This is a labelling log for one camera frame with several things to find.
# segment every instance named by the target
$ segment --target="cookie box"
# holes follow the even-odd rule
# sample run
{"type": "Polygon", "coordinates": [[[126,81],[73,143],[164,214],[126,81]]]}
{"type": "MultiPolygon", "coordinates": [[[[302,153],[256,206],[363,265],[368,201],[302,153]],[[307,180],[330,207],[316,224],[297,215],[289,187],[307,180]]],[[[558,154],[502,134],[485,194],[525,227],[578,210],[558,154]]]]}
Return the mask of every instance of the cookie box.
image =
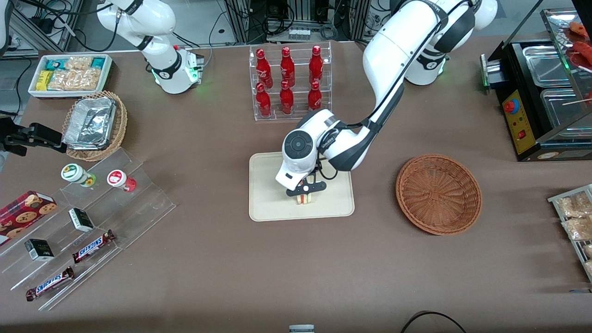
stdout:
{"type": "Polygon", "coordinates": [[[33,79],[31,80],[31,84],[29,84],[29,94],[31,96],[37,97],[41,100],[43,99],[61,99],[61,98],[78,98],[90,94],[96,94],[104,90],[104,87],[107,84],[107,79],[109,78],[109,74],[111,71],[111,64],[112,59],[108,55],[99,54],[99,53],[72,53],[72,54],[61,54],[61,55],[47,55],[42,56],[39,59],[39,64],[37,65],[37,69],[35,70],[35,74],[33,75],[33,79]],[[39,76],[41,72],[46,69],[48,62],[52,60],[59,60],[65,59],[70,56],[76,57],[94,57],[94,58],[104,58],[105,61],[103,63],[103,67],[101,69],[101,76],[99,77],[99,82],[96,85],[95,90],[75,90],[75,91],[43,91],[37,90],[37,81],[39,80],[39,76]]]}
{"type": "Polygon", "coordinates": [[[0,246],[57,207],[48,196],[28,191],[0,209],[0,246]]]}

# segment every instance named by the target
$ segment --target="brown tablecloth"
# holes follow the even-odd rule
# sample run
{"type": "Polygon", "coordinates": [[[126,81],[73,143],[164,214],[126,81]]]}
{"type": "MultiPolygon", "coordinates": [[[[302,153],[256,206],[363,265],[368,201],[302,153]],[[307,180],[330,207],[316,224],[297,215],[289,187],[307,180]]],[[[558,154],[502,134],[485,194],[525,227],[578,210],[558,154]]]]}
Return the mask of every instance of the brown tablecloth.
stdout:
{"type": "MultiPolygon", "coordinates": [[[[434,84],[406,84],[352,172],[353,215],[266,223],[249,219],[249,158],[279,151],[294,124],[253,120],[248,48],[215,49],[203,84],[181,95],[154,83],[141,53],[112,53],[109,89],[129,113],[123,146],[178,207],[50,312],[0,280],[4,331],[394,332],[430,309],[469,332],[590,332],[592,295],[568,293],[589,285],[546,198],[592,182],[591,164],[516,162],[495,96],[478,90],[478,57],[500,40],[474,38],[434,84]],[[428,235],[398,208],[397,172],[424,153],[457,159],[479,181],[483,211],[466,233],[428,235]]],[[[332,46],[333,111],[357,122],[374,106],[362,50],[332,46]]],[[[31,98],[23,123],[60,129],[71,104],[31,98]]],[[[0,205],[55,192],[73,161],[45,148],[10,156],[0,205]]],[[[446,329],[421,318],[408,332],[446,329]]]]}

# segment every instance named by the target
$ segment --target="wicker basket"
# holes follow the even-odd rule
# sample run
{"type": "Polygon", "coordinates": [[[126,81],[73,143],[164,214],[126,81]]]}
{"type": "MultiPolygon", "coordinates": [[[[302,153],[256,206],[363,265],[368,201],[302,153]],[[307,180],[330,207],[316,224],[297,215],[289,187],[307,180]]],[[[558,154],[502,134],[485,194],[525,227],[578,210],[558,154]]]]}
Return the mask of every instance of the wicker basket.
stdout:
{"type": "Polygon", "coordinates": [[[403,213],[434,235],[465,232],[479,218],[479,184],[459,162],[444,155],[423,155],[407,162],[395,193],[403,213]]]}
{"type": "MultiPolygon", "coordinates": [[[[109,91],[101,91],[97,94],[92,94],[88,96],[84,96],[84,99],[91,99],[91,98],[100,98],[100,97],[109,97],[112,98],[117,102],[117,110],[115,111],[115,119],[113,120],[113,129],[111,131],[111,143],[109,146],[102,150],[102,151],[75,151],[74,149],[68,148],[66,154],[72,158],[82,159],[87,162],[96,162],[100,161],[107,156],[111,155],[113,152],[117,150],[121,146],[121,142],[123,141],[123,137],[126,134],[126,125],[127,125],[127,110],[126,106],[123,105],[121,99],[117,97],[117,95],[113,94],[109,91]]],[[[70,108],[68,115],[66,116],[66,121],[64,121],[64,125],[62,126],[62,135],[66,133],[66,129],[68,128],[68,124],[70,123],[70,117],[72,116],[72,111],[74,110],[74,105],[70,108]]]]}

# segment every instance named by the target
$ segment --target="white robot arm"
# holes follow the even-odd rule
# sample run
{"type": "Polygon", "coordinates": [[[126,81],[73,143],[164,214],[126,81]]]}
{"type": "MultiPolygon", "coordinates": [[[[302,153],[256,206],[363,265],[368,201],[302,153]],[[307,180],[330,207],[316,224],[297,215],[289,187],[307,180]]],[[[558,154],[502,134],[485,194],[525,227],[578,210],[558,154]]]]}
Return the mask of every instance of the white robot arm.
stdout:
{"type": "Polygon", "coordinates": [[[443,55],[455,50],[468,40],[475,27],[489,25],[496,12],[496,0],[401,3],[363,54],[364,71],[376,98],[373,112],[354,125],[342,123],[329,110],[309,113],[284,139],[284,161],[275,177],[277,182],[288,189],[289,195],[290,192],[301,194],[299,184],[316,170],[319,154],[338,171],[358,167],[398,104],[404,75],[414,66],[421,69],[416,71],[416,76],[428,77],[425,72],[433,72],[423,67],[420,57],[431,50],[439,50],[443,55]],[[352,131],[356,127],[361,127],[358,133],[352,131]]]}
{"type": "Polygon", "coordinates": [[[203,57],[176,49],[166,35],[175,30],[175,14],[159,0],[110,0],[97,5],[101,24],[139,49],[152,67],[156,82],[170,94],[201,83],[203,57]]]}

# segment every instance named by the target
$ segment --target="snickers bar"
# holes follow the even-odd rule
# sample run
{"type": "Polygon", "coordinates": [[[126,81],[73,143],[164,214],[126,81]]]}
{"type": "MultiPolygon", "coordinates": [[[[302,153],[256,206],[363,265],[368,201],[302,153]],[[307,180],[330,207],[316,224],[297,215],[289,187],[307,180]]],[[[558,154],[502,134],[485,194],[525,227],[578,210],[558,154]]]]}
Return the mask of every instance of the snickers bar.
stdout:
{"type": "Polygon", "coordinates": [[[72,255],[74,258],[74,263],[77,264],[81,262],[84,258],[89,257],[91,254],[102,248],[105,244],[111,242],[113,239],[115,239],[115,235],[113,235],[113,232],[111,229],[109,229],[107,232],[102,234],[101,237],[97,238],[77,253],[74,253],[72,255]]]}
{"type": "Polygon", "coordinates": [[[36,299],[37,297],[43,295],[46,291],[70,278],[74,278],[74,270],[72,267],[66,268],[65,271],[45,281],[45,283],[37,286],[37,288],[27,290],[27,301],[30,302],[36,299]]]}

